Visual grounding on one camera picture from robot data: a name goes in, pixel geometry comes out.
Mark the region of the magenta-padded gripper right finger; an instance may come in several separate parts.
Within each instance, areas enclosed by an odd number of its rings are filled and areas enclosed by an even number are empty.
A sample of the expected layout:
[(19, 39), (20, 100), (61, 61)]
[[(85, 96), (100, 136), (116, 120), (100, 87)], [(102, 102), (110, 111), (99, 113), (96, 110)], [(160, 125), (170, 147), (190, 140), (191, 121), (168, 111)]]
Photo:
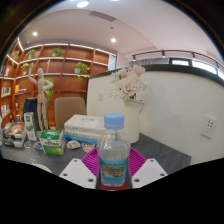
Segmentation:
[(128, 169), (133, 188), (141, 188), (167, 176), (154, 158), (147, 159), (135, 149), (130, 150)]

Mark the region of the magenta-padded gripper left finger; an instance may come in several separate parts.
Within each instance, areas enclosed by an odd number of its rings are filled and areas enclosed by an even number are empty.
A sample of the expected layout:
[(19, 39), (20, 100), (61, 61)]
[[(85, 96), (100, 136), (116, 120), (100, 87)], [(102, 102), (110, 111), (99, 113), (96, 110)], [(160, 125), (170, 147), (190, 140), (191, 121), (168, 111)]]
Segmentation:
[(99, 161), (97, 150), (93, 149), (81, 159), (73, 158), (60, 174), (60, 177), (81, 187), (95, 189)]

